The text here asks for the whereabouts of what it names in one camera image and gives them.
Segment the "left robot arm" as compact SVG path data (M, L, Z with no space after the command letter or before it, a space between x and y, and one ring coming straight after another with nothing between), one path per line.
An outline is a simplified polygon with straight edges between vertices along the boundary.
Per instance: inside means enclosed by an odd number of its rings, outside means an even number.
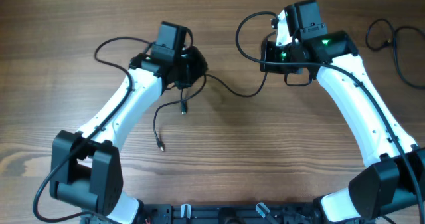
M124 81L103 108L76 132L52 143L50 196L81 209L81 223L152 223L142 201L124 190L120 151L143 113L168 88L183 90L205 77L200 51L185 44L187 27L162 22L155 41L133 57Z

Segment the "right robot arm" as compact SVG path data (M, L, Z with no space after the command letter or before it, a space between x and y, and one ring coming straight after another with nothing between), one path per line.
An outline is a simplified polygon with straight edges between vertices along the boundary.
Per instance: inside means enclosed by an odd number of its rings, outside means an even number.
M345 189L320 198L328 223L373 220L424 202L424 150L395 120L345 31L330 33L316 0L273 15L275 41L262 44L264 72L309 72L336 103L360 149L364 170Z

